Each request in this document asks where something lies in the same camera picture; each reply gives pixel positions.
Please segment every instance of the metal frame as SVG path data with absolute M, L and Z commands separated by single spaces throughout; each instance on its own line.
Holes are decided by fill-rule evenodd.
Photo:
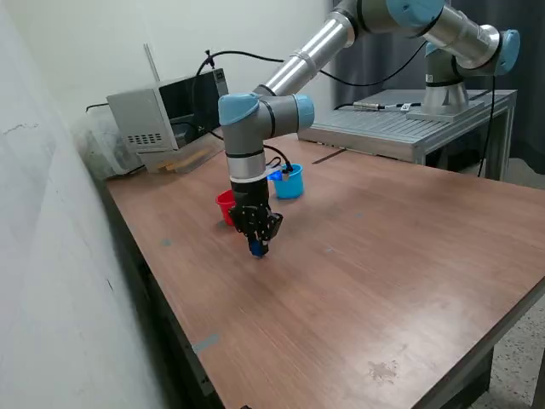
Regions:
M 475 97 L 482 91 L 469 90 L 468 93 Z M 421 102 L 424 95 L 423 89 L 391 89 L 364 101 L 386 105 L 409 100 Z M 408 119 L 402 112 L 364 112 L 350 107 L 343 108 L 318 118 L 310 130 L 299 134 L 299 138 L 414 164 L 425 164 L 429 153 L 487 124 L 490 119 L 491 94 L 482 95 L 476 101 L 483 102 L 479 109 L 469 111 L 453 123 Z M 502 180 L 505 176 L 516 101 L 516 90 L 496 91 L 486 166 L 486 177 L 490 179 Z

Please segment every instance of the floor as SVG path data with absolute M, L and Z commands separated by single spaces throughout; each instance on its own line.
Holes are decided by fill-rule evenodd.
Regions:
M 477 173 L 473 167 L 467 173 Z M 524 161 L 511 159 L 506 181 L 545 189 L 545 176 Z M 545 297 L 498 343 L 492 367 L 490 391 L 473 409 L 528 409 L 545 347 Z

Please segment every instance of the metal grating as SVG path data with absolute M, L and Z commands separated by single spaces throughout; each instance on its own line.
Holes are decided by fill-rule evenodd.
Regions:
M 156 145 L 163 142 L 163 137 L 161 134 L 130 135 L 127 140 L 134 145 Z

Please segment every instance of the black cable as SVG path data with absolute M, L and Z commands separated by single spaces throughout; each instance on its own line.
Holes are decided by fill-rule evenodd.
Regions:
M 267 162 L 267 166 L 272 166 L 273 168 L 277 168 L 282 164 L 282 158 L 279 156 L 275 156 L 271 160 Z
M 293 172 L 293 166 L 291 166 L 290 160 L 288 159 L 288 157 L 286 155 L 284 155 L 284 153 L 280 149 L 278 149 L 276 147 L 271 147 L 270 145 L 263 145 L 263 146 L 266 149 L 270 149 L 271 151 L 276 152 L 278 155 L 280 155 L 282 157 L 282 159 L 286 163 L 286 169 L 285 169 L 286 173 Z
M 492 105 L 490 107 L 490 119 L 488 120 L 488 130 L 486 131 L 485 148 L 483 149 L 483 156 L 480 160 L 479 174 L 480 177 L 483 172 L 483 165 L 485 164 L 486 154 L 488 153 L 488 144 L 491 140 L 492 121 L 494 120 L 494 107 L 496 104 L 496 77 L 492 77 Z
M 354 106 L 354 104 L 341 104 L 341 105 L 333 108 L 333 111 L 336 111 L 337 109 L 341 109 L 343 107 L 353 107 L 353 106 Z
M 105 107 L 106 105 L 110 105 L 110 104 L 106 103 L 106 104 L 89 105 L 87 108 L 85 108 L 85 112 L 89 112 L 89 109 L 91 108 Z
M 332 79 L 335 79 L 335 81 L 338 81 L 339 83 L 341 84 L 345 84 L 345 85 L 348 85 L 350 87 L 371 87 L 373 85 L 378 85 L 378 84 L 382 84 L 382 83 L 385 83 L 388 79 L 391 79 L 393 77 L 395 77 L 396 75 L 398 75 L 400 72 L 402 72 L 415 58 L 416 56 L 418 55 L 418 53 L 420 52 L 421 49 L 424 48 L 424 46 L 426 45 L 426 42 L 422 43 L 420 45 L 420 47 L 418 47 L 418 49 L 416 49 L 415 53 L 407 60 L 407 62 L 405 62 L 400 68 L 398 68 L 396 71 L 392 72 L 390 75 L 388 75 L 387 77 L 379 80 L 379 81 L 375 81 L 374 83 L 368 83 L 368 84 L 353 84 L 353 83 L 349 83 L 348 81 L 345 81 L 343 79 L 340 79 L 334 75 L 331 75 L 329 74 L 328 72 L 325 72 L 323 70 L 320 70 L 320 72 L 322 72 L 326 77 L 329 77 L 329 78 L 332 78 Z
M 383 78 L 383 79 L 381 79 L 379 81 L 375 81 L 374 83 L 353 84 L 353 83 L 349 83 L 348 81 L 345 81 L 344 79 L 338 78 L 335 75 L 330 74 L 327 71 L 320 70 L 320 72 L 322 74 L 324 74 L 326 77 L 329 77 L 331 79 L 334 79 L 335 81 L 338 81 L 341 84 L 345 84 L 345 85 L 348 85 L 348 86 L 351 86 L 351 87 L 371 87 L 373 85 L 378 85 L 378 84 L 385 83 L 388 79 L 391 79 L 391 78 L 395 77 L 396 75 L 398 75 L 400 72 L 402 72 L 416 58 L 416 56 L 418 55 L 420 50 L 423 49 L 425 45 L 426 45 L 426 42 L 422 43 L 420 45 L 420 47 L 418 47 L 418 49 L 416 49 L 415 53 L 400 68 L 398 68 L 396 71 L 392 72 L 390 75 L 388 75 L 387 77 L 385 77 L 385 78 Z M 227 49 L 225 51 L 219 51 L 217 53 L 209 55 L 209 57 L 206 60 L 204 60 L 203 64 L 201 64 L 201 67 L 199 67 L 199 69 L 197 71 L 197 76 L 200 75 L 201 71 L 204 69 L 204 67 L 211 60 L 213 60 L 215 57 L 218 57 L 220 55 L 243 55 L 243 56 L 246 56 L 246 57 L 255 58 L 257 60 L 263 60 L 263 61 L 269 61 L 269 62 L 284 62 L 284 60 L 280 60 L 278 58 L 270 58 L 270 57 L 265 57 L 263 55 L 248 53 L 246 51 L 237 51 L 237 50 L 234 50 L 234 49 Z
M 385 77 L 385 78 L 383 78 L 383 79 L 381 79 L 379 81 L 375 81 L 374 83 L 353 84 L 353 83 L 349 83 L 348 81 L 345 81 L 343 79 L 340 79 L 340 78 L 334 76 L 333 74 L 328 73 L 327 71 L 320 70 L 320 72 L 322 74 L 324 74 L 326 77 L 329 77 L 331 79 L 334 79 L 335 81 L 338 81 L 341 84 L 345 84 L 345 85 L 348 85 L 348 86 L 351 86 L 351 87 L 370 87 L 370 86 L 373 86 L 373 85 L 382 84 L 382 83 L 386 82 L 388 79 L 393 78 L 396 75 L 398 75 L 400 72 L 402 72 L 416 58 L 416 56 L 418 55 L 420 50 L 425 45 L 426 45 L 426 42 L 422 43 L 420 45 L 420 47 L 418 47 L 418 49 L 415 51 L 415 53 L 400 68 L 398 68 L 395 72 L 391 73 L 390 75 L 388 75 L 387 77 Z M 197 74 L 195 75 L 195 78 L 193 79 L 192 107 L 193 107 L 193 113 L 194 113 L 195 117 L 197 116 L 197 111 L 198 111 L 198 109 L 197 109 L 197 98 L 196 98 L 198 77 L 201 75 L 201 72 L 206 67 L 206 65 L 209 64 L 211 61 L 213 61 L 215 57 L 218 57 L 220 55 L 243 55 L 243 56 L 246 56 L 246 57 L 255 58 L 257 60 L 263 60 L 263 61 L 269 61 L 269 62 L 284 62 L 284 60 L 280 60 L 280 59 L 277 59 L 277 58 L 270 58 L 270 57 L 265 57 L 263 55 L 253 54 L 253 53 L 249 53 L 249 52 L 246 52 L 246 51 L 237 51 L 237 50 L 232 50 L 232 49 L 228 49 L 228 50 L 225 50 L 225 51 L 219 51 L 219 52 L 214 53 L 212 55 L 209 52 L 206 53 L 206 54 L 207 54 L 208 57 L 200 65 L 200 67 L 197 70 Z M 223 141 L 223 138 L 221 136 L 215 134 L 214 132 L 210 131 L 210 134 L 212 134 L 216 138 L 221 139 Z M 264 148 L 273 150 L 274 152 L 278 153 L 284 159 L 284 162 L 286 163 L 286 170 L 288 172 L 291 172 L 293 170 L 293 167 L 291 166 L 291 162 L 288 160 L 288 158 L 280 150 L 278 150 L 276 147 L 271 147 L 271 146 L 268 146 L 268 145 L 264 145 Z
M 189 125 L 189 126 L 191 126 L 192 128 L 194 128 L 197 132 L 199 132 L 199 131 L 201 130 L 197 125 L 192 124 L 192 123 L 190 123 L 190 122 L 177 122 L 177 124 Z M 206 129 L 204 129 L 204 128 L 202 128 L 202 130 L 203 130 L 204 132 L 207 132 L 207 133 L 209 133 L 209 134 L 212 134 L 213 136 L 215 136 L 217 139 L 219 139 L 219 140 L 221 140 L 221 141 L 224 140 L 221 136 L 219 136 L 218 134 L 216 134 L 213 130 L 206 130 Z M 276 152 L 278 155 L 280 155 L 280 156 L 284 159 L 284 162 L 286 163 L 286 170 L 287 170 L 288 172 L 293 171 L 293 167 L 291 166 L 291 162 L 288 160 L 288 158 L 286 157 L 286 155 L 284 155 L 284 153 L 282 153 L 282 151 L 280 151 L 280 150 L 277 149 L 276 147 L 271 147 L 271 146 L 265 145 L 265 144 L 263 145 L 263 147 L 266 148 L 266 149 L 270 149 L 270 150 Z

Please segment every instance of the gray tape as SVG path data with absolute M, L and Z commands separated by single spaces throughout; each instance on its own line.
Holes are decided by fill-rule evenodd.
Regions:
M 220 336 L 218 334 L 213 334 L 206 338 L 204 341 L 200 343 L 196 343 L 195 345 L 192 345 L 193 352 L 195 354 L 198 354 L 199 352 L 204 351 L 208 347 L 211 347 L 214 344 L 217 344 L 220 341 Z

